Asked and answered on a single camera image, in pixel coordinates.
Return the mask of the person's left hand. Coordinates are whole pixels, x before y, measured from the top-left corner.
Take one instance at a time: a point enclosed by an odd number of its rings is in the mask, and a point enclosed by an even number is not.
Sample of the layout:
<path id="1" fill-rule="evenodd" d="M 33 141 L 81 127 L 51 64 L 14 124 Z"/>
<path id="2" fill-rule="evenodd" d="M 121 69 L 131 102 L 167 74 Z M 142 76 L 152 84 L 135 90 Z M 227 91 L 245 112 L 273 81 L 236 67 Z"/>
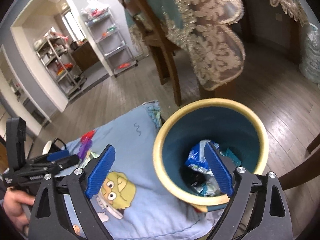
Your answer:
<path id="1" fill-rule="evenodd" d="M 24 191 L 8 188 L 4 195 L 3 209 L 14 226 L 22 232 L 29 225 L 29 218 L 25 214 L 22 205 L 33 206 L 35 197 Z"/>

